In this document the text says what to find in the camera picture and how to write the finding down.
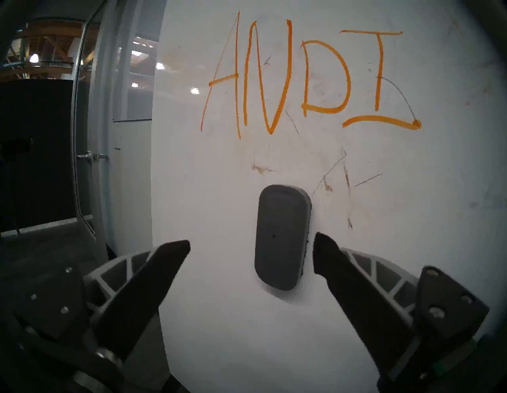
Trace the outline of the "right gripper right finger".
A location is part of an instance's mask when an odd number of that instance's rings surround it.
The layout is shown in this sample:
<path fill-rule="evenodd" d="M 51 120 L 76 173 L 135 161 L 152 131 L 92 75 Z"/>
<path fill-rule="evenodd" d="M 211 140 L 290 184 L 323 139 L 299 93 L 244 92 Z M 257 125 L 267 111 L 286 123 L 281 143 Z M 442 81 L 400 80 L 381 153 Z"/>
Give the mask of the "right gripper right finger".
<path fill-rule="evenodd" d="M 317 232 L 313 269 L 372 358 L 378 390 L 437 390 L 476 348 L 489 307 L 440 268 L 418 277 Z"/>

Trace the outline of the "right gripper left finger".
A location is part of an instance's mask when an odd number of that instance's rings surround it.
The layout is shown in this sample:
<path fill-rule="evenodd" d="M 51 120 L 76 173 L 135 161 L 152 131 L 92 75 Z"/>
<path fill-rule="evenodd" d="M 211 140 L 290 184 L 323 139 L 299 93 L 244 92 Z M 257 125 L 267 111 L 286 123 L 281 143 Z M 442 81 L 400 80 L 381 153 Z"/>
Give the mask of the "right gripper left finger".
<path fill-rule="evenodd" d="M 56 270 L 14 307 L 14 345 L 72 369 L 118 369 L 190 251 L 180 240 L 116 258 L 87 276 L 70 266 Z"/>

